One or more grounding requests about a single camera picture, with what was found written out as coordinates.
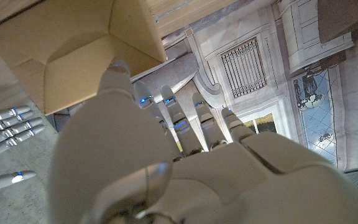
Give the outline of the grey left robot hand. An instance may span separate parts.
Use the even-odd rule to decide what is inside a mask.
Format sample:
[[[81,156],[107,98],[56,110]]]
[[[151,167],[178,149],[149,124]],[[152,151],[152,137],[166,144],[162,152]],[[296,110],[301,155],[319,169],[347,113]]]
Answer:
[[[152,114],[138,105],[129,67],[115,58],[98,92],[55,146],[51,223],[358,223],[358,189],[327,159],[284,136],[255,134],[228,108],[227,142],[195,97],[211,147],[187,140],[175,160]]]

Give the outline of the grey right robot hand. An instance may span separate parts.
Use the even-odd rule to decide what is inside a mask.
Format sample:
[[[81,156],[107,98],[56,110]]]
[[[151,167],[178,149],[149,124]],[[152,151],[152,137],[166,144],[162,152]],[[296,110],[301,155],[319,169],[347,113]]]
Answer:
[[[0,154],[18,146],[45,129],[43,119],[33,118],[33,115],[34,111],[27,105],[0,110]],[[35,172],[32,170],[0,175],[0,189],[34,176]]]

